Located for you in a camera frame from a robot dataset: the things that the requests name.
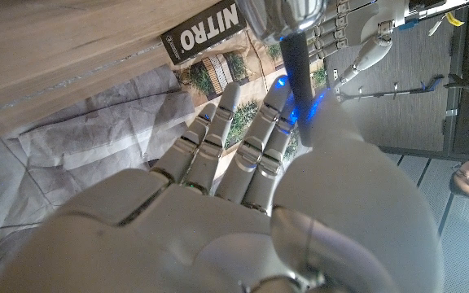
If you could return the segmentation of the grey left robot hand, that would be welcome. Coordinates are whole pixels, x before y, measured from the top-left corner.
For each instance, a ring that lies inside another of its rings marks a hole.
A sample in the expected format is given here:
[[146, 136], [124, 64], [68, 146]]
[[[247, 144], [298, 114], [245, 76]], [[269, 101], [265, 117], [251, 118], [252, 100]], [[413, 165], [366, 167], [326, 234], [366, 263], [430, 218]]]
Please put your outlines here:
[[306, 32], [309, 60], [360, 46], [356, 59], [335, 78], [333, 88], [339, 89], [390, 51], [392, 31], [405, 23], [408, 12], [407, 0], [330, 1], [322, 18]]

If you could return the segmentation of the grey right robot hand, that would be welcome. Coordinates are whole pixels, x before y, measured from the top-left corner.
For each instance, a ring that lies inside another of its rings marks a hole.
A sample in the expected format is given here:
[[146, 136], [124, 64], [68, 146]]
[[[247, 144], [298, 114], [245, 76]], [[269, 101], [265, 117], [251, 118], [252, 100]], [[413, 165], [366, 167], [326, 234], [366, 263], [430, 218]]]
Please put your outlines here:
[[[74, 196], [0, 275], [0, 292], [439, 292], [442, 250], [417, 186], [331, 90], [313, 148], [281, 177], [234, 158], [216, 190], [175, 156]], [[266, 175], [262, 183], [256, 177]]]

